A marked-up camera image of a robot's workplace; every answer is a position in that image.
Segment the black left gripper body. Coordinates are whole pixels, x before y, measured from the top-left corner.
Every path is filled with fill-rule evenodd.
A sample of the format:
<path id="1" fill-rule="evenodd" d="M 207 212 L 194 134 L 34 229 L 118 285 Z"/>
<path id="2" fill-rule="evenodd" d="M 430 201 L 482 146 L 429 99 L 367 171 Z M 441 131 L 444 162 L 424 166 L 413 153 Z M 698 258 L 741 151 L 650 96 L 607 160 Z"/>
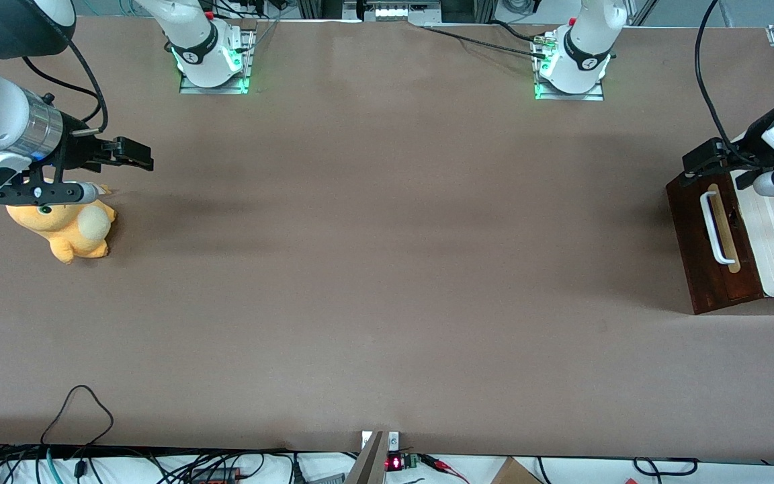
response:
<path id="1" fill-rule="evenodd" d="M 750 123 L 746 131 L 732 141 L 739 155 L 728 154 L 727 168 L 774 169 L 774 148 L 762 139 L 762 135 L 770 128 L 772 122 L 774 122 L 774 108 Z"/>

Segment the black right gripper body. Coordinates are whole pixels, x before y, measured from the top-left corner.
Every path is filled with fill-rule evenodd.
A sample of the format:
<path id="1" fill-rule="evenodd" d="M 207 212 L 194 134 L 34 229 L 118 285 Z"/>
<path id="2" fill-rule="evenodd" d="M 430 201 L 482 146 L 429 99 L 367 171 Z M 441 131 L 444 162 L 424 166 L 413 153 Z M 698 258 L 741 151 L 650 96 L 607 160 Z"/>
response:
<path id="1" fill-rule="evenodd" d="M 97 138 L 94 134 L 76 136 L 74 132 L 87 129 L 82 120 L 72 116 L 62 117 L 62 138 L 56 148 L 56 180 L 64 181 L 68 169 L 88 165 L 88 170 L 99 173 L 102 165 L 120 166 L 112 153 L 112 142 Z"/>

